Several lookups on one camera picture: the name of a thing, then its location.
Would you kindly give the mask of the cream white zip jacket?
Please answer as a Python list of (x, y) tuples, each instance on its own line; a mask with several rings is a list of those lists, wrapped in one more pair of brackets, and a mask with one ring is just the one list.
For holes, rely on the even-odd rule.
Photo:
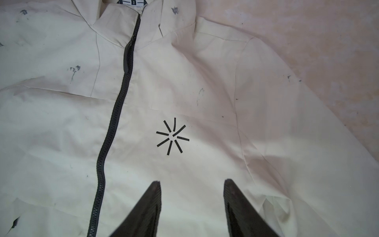
[(376, 237), (379, 164), (260, 39), (195, 1), (1, 1), (1, 236), (227, 237), (232, 179), (281, 237)]

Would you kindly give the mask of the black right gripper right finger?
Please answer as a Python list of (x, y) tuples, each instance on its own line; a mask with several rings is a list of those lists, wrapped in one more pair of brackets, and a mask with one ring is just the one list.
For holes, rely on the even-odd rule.
[(232, 179), (224, 182), (224, 203), (230, 237), (278, 237)]

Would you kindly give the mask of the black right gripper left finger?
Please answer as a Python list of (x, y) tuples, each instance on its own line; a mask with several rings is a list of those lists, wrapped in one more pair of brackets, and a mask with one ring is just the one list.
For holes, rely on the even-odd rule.
[(154, 181), (111, 236), (156, 237), (160, 212), (161, 186)]

